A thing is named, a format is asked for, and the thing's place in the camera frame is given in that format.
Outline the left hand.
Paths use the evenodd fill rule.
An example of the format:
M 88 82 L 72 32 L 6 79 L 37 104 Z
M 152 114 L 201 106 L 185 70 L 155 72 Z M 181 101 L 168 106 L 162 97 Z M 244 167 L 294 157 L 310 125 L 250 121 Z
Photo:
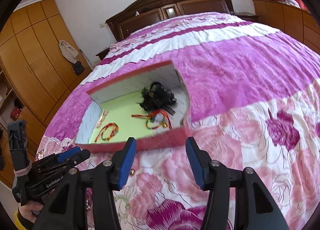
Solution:
M 18 219 L 20 222 L 28 221 L 31 223 L 35 223 L 37 217 L 33 213 L 33 211 L 40 212 L 43 209 L 43 204 L 29 201 L 26 205 L 19 205 L 18 207 Z

